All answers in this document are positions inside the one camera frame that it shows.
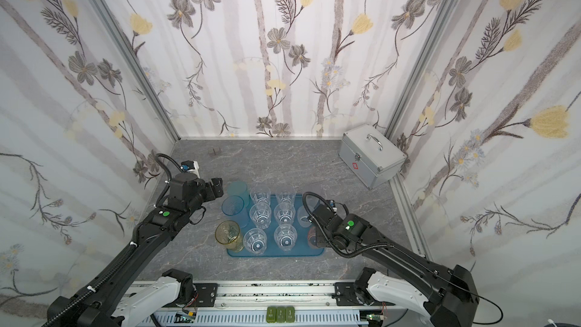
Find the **pink transparent cup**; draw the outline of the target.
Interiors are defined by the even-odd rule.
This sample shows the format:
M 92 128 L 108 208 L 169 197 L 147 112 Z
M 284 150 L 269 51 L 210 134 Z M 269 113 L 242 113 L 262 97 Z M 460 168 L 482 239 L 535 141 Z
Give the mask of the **pink transparent cup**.
M 308 245 L 310 246 L 310 248 L 313 249 L 317 249 L 317 235 L 316 235 L 316 227 L 312 226 L 310 227 L 308 233 L 307 233 L 307 242 Z

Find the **teal transparent cup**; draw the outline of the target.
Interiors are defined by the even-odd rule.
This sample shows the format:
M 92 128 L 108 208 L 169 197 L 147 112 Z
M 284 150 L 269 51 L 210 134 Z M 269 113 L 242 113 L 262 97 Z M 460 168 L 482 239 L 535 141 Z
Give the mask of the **teal transparent cup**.
M 227 186 L 227 194 L 229 196 L 238 196 L 245 203 L 245 207 L 251 202 L 250 192 L 247 183 L 243 181 L 233 181 Z

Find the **blue transparent tall cup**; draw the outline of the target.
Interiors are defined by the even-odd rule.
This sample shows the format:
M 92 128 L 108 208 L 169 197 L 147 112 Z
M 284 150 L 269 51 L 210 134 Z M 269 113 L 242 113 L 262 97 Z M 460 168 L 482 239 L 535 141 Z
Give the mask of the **blue transparent tall cup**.
M 222 212 L 229 220 L 236 222 L 241 229 L 249 224 L 248 210 L 241 196 L 228 196 L 222 203 Z

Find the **yellow transparent cup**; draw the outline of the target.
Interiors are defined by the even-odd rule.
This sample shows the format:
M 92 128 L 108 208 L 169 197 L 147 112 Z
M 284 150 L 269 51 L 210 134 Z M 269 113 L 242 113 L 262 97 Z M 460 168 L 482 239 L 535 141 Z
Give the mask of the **yellow transparent cup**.
M 221 222 L 214 233 L 216 241 L 234 253 L 244 248 L 240 226 L 232 220 Z

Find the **clear faceted glass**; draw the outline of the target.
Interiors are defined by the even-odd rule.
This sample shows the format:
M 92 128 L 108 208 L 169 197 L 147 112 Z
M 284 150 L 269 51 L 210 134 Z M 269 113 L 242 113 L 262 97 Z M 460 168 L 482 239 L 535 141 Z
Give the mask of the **clear faceted glass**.
M 274 231 L 276 245 L 283 251 L 291 251 L 297 243 L 297 230 L 290 224 L 281 224 Z
M 262 255 L 268 247 L 268 238 L 262 229 L 254 228 L 245 233 L 243 243 L 245 250 L 252 255 Z
M 273 216 L 278 225 L 292 225 L 294 222 L 296 209 L 294 205 L 288 201 L 279 203 L 274 211 Z
M 266 202 L 266 204 L 271 204 L 271 190 L 268 186 L 257 185 L 254 186 L 250 191 L 251 199 L 254 204 L 260 202 Z
M 279 204 L 287 202 L 290 204 L 294 204 L 296 198 L 296 191 L 293 186 L 279 186 L 275 190 L 275 197 Z
M 266 230 L 270 227 L 272 210 L 268 202 L 260 201 L 254 204 L 249 211 L 249 215 L 258 229 Z

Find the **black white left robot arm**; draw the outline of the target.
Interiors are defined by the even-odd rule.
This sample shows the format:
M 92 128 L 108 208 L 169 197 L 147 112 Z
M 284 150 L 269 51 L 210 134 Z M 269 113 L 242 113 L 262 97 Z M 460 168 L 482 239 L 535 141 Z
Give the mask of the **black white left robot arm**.
M 59 297 L 47 311 L 45 326 L 121 326 L 129 319 L 114 314 L 137 276 L 204 204 L 224 195 L 223 180 L 209 182 L 194 173 L 178 173 L 166 182 L 155 209 L 133 230 L 130 242 L 86 286 L 70 298 Z

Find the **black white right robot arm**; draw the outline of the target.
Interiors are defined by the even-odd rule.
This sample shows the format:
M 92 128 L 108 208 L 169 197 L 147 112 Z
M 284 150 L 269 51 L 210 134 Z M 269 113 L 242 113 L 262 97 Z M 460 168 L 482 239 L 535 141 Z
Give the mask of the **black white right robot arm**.
M 395 272 L 427 298 L 419 305 L 434 326 L 472 326 L 480 298 L 471 272 L 450 269 L 389 239 L 369 221 L 349 213 L 339 216 L 319 205 L 311 216 L 325 247 L 367 257 Z

